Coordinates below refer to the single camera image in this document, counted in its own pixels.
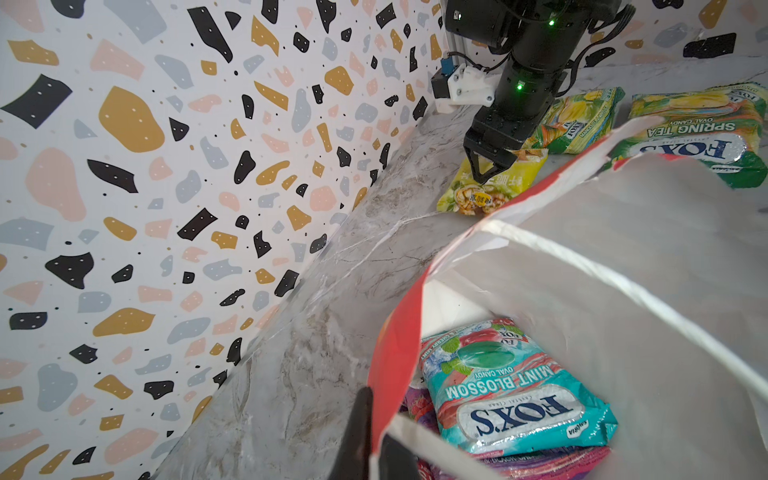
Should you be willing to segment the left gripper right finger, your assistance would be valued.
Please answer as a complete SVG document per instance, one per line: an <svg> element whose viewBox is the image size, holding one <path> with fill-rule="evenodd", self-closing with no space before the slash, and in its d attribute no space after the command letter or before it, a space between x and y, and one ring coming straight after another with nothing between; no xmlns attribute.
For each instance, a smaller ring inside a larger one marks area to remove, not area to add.
<svg viewBox="0 0 768 480"><path fill-rule="evenodd" d="M390 435L385 435L379 456L380 480L419 480L418 458Z"/></svg>

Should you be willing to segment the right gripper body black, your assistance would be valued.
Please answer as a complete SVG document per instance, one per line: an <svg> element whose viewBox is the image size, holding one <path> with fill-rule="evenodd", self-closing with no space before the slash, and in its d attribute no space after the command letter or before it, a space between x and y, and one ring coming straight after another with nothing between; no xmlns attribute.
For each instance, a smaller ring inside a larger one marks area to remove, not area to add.
<svg viewBox="0 0 768 480"><path fill-rule="evenodd" d="M576 41L565 35L517 38L492 105L480 108L465 134L467 153L511 162L554 102L575 48Z"/></svg>

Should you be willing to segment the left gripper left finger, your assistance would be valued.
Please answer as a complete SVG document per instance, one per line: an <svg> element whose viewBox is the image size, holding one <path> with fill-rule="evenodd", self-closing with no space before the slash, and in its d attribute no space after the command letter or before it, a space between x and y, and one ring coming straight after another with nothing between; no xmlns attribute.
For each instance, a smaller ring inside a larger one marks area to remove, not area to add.
<svg viewBox="0 0 768 480"><path fill-rule="evenodd" d="M373 391L366 386L355 397L328 480L367 480L371 450Z"/></svg>

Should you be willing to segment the yellow snack bag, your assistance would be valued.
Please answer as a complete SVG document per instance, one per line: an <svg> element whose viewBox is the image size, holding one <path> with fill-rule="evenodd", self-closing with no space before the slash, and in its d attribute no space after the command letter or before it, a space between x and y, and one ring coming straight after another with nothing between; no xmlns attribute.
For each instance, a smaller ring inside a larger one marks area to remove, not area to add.
<svg viewBox="0 0 768 480"><path fill-rule="evenodd" d="M509 169L483 184L472 177L471 165L465 159L448 189L437 201L436 211L467 216L493 213L527 191L547 159L547 149L519 151L518 159Z"/></svg>

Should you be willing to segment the pink berries candy bag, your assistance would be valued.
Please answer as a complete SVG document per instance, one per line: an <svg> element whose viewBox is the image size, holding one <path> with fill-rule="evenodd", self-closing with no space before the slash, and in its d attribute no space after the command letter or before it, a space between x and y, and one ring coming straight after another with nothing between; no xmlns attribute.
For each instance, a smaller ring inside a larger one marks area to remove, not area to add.
<svg viewBox="0 0 768 480"><path fill-rule="evenodd" d="M440 435L435 409L426 387L408 387L400 412L405 410L408 410L411 420ZM482 459L482 462L505 479L584 479L610 453L609 447L564 447Z"/></svg>

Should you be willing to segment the teal mint candy bag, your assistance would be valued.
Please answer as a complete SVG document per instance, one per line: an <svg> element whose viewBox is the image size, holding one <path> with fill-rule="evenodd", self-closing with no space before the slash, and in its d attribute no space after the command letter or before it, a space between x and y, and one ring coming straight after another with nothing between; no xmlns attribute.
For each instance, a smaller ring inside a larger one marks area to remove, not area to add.
<svg viewBox="0 0 768 480"><path fill-rule="evenodd" d="M425 338L419 369L447 443L478 458L603 447L618 421L513 320Z"/></svg>

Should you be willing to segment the red paper bag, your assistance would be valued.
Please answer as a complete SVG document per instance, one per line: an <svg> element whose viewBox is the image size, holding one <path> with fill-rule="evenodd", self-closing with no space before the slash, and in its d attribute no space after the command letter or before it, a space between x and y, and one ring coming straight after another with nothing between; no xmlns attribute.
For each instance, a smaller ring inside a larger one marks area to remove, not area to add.
<svg viewBox="0 0 768 480"><path fill-rule="evenodd" d="M767 212L690 157L612 162L637 118L445 247L385 322L369 475L385 435L459 479L493 472L399 405L423 338L515 320L618 421L598 479L767 475Z"/></svg>

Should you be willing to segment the green snack pack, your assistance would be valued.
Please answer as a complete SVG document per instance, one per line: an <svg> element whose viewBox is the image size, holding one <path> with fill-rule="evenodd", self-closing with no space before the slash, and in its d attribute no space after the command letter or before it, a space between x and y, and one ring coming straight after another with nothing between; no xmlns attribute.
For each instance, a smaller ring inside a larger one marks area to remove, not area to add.
<svg viewBox="0 0 768 480"><path fill-rule="evenodd" d="M756 82L688 93L636 94L629 117L663 121L627 138L611 153L616 163L643 153L699 160L733 189L757 188L767 178L758 155L767 88Z"/></svg>

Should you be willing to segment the green yellow candy bag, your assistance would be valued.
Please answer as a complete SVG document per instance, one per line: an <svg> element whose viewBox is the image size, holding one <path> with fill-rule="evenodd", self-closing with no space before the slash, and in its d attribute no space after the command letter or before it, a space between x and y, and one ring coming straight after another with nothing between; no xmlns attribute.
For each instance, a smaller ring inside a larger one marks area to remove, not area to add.
<svg viewBox="0 0 768 480"><path fill-rule="evenodd" d="M592 90L557 99L523 149L547 149L550 154L578 155L614 126L621 87Z"/></svg>

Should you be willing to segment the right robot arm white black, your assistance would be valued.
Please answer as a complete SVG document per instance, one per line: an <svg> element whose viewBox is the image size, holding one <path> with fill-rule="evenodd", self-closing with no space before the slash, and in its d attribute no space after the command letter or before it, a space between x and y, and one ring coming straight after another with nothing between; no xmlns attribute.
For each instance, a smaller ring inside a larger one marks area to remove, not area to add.
<svg viewBox="0 0 768 480"><path fill-rule="evenodd" d="M447 2L446 30L503 58L501 78L479 101L463 141L475 181L510 168L555 99L573 86L586 55L577 48L581 38L610 27L603 38L609 41L635 12L624 1Z"/></svg>

